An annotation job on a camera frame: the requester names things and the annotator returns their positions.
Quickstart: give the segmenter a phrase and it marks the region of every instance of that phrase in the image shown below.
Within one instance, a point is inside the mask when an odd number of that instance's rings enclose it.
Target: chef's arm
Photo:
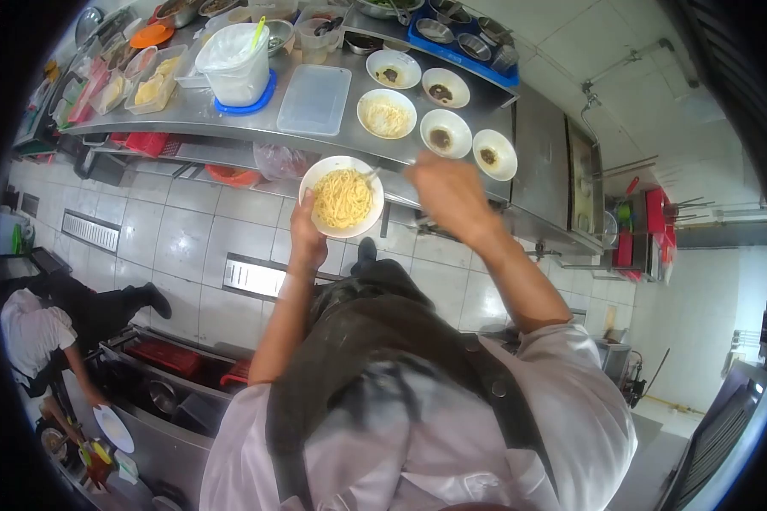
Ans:
[[[326,238],[312,223],[314,202],[315,196],[307,190],[303,203],[295,205],[290,218],[292,250],[287,277],[250,362],[248,385],[270,383],[278,378],[304,341],[316,271],[327,257]]]
[[[102,393],[94,386],[91,379],[88,378],[88,371],[85,367],[85,362],[82,360],[82,355],[79,352],[77,343],[74,342],[71,346],[63,348],[65,358],[68,359],[71,371],[74,376],[77,377],[77,383],[82,388],[82,393],[85,394],[85,398],[93,408],[99,408],[100,405],[107,405],[108,401],[104,398]]]
[[[557,290],[489,208],[478,169],[424,151],[407,169],[407,178],[418,190],[420,204],[430,217],[486,263],[521,332],[571,319]]]

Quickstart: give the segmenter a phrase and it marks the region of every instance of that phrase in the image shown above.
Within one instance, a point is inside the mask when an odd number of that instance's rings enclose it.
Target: white plate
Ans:
[[[449,134],[450,146],[445,149],[430,143],[432,130],[440,128]],[[432,152],[444,158],[463,158],[472,148],[472,131],[458,114],[444,109],[434,109],[420,121],[420,138]]]
[[[323,178],[333,170],[340,169],[356,169],[362,174],[368,174],[372,172],[372,168],[366,163],[353,158],[351,156],[330,156],[317,162],[315,165],[307,170],[304,177],[301,179],[301,186],[298,188],[298,201],[300,202],[304,198],[304,191],[307,188],[313,188],[319,179]],[[330,227],[326,225],[318,215],[312,213],[312,221],[316,224],[319,231],[332,236],[333,238],[352,238],[367,232],[381,216],[381,212],[384,210],[384,187],[381,185],[381,180],[375,176],[370,183],[372,188],[372,206],[369,208],[369,213],[362,221],[352,227],[346,229],[338,229],[337,227]]]
[[[395,83],[390,82],[386,78],[375,76],[375,73],[379,73],[388,67],[398,72]],[[406,53],[394,50],[378,50],[378,52],[368,56],[366,58],[366,72],[381,85],[393,89],[415,87],[420,82],[420,76],[423,74],[417,60]]]
[[[493,165],[486,165],[480,156],[481,149],[493,149],[497,153],[497,161]],[[498,181],[508,181],[517,173],[517,153],[508,138],[493,129],[484,129],[474,136],[472,144],[474,159],[478,162],[480,170],[490,178]]]
[[[398,127],[386,124],[382,115],[373,115],[369,112],[375,105],[397,108],[403,111],[406,118],[403,119],[401,125]],[[356,111],[361,126],[376,137],[386,138],[387,140],[404,138],[406,135],[412,133],[412,130],[415,129],[415,125],[418,124],[418,112],[415,110],[415,105],[412,105],[409,98],[392,89],[374,89],[373,91],[364,94],[358,100],[358,108]],[[400,129],[394,134],[387,135],[386,133],[389,133],[390,131],[394,132],[393,128]]]
[[[430,100],[436,105],[443,106],[445,108],[463,108],[469,105],[469,99],[471,99],[471,92],[469,92],[469,86],[463,79],[452,73],[449,69],[441,67],[433,67],[427,69],[424,76],[420,78],[420,83],[424,88],[426,95],[430,97]],[[444,102],[430,94],[430,88],[433,85],[442,85],[451,92],[451,99]]]
[[[116,412],[106,405],[100,405],[100,408],[93,408],[92,410],[96,423],[100,425],[100,429],[108,440],[122,452],[131,454],[133,452],[133,438]]]

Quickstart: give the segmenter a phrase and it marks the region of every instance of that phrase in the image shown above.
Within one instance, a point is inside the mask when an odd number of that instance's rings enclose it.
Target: white tile floor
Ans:
[[[170,321],[148,308],[136,315],[135,323],[235,356],[255,348],[273,304],[222,291],[225,256],[233,252],[286,263],[293,199],[135,172],[126,174],[121,187],[111,187],[81,181],[70,164],[58,163],[15,162],[9,182],[40,197],[38,216],[32,219],[37,245],[67,261],[80,281],[99,292],[153,281],[166,294],[173,307]],[[119,224],[117,253],[61,234],[66,208]],[[395,222],[390,222],[385,239],[379,233],[379,223],[367,233],[375,240],[378,256],[398,261],[450,324],[484,331],[508,321],[482,260],[469,248],[418,235],[413,227]],[[349,275],[359,242],[360,238],[327,240],[329,255],[320,270]],[[524,244],[533,249],[533,243]],[[588,312],[589,332],[601,333],[609,306],[616,308],[615,328],[630,325],[633,284],[597,280],[590,271],[564,270],[552,258],[544,258],[539,267],[569,306]]]

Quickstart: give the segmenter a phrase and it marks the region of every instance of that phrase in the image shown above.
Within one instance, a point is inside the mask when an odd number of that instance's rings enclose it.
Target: bowl of noodles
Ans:
[[[351,156],[330,156],[310,167],[301,179],[298,200],[311,188],[316,194],[312,221],[333,238],[352,238],[368,231],[384,210],[384,187],[372,168]]]

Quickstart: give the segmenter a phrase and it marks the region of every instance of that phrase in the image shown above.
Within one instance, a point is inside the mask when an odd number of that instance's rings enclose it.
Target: white bucket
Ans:
[[[255,48],[256,23],[239,23],[216,32],[196,56],[196,69],[208,77],[213,94],[225,106],[253,105],[270,81],[266,26]]]

